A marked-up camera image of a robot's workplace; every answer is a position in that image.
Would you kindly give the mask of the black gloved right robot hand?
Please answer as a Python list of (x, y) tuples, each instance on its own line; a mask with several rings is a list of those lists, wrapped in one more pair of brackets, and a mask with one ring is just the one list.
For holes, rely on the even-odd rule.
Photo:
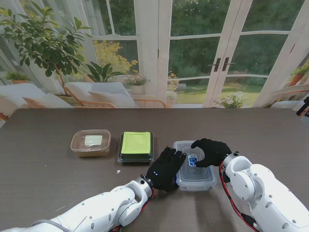
[(204, 159), (196, 162), (196, 167), (220, 166), (224, 159), (232, 153), (226, 143), (206, 138), (196, 140), (191, 144), (192, 149), (196, 147), (204, 152)]

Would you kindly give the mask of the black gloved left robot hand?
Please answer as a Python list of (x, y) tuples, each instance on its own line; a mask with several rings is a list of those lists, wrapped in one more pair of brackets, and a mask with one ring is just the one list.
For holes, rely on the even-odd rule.
[(186, 159), (186, 154), (167, 146), (147, 171), (146, 179), (153, 188), (172, 192), (179, 188), (174, 178)]

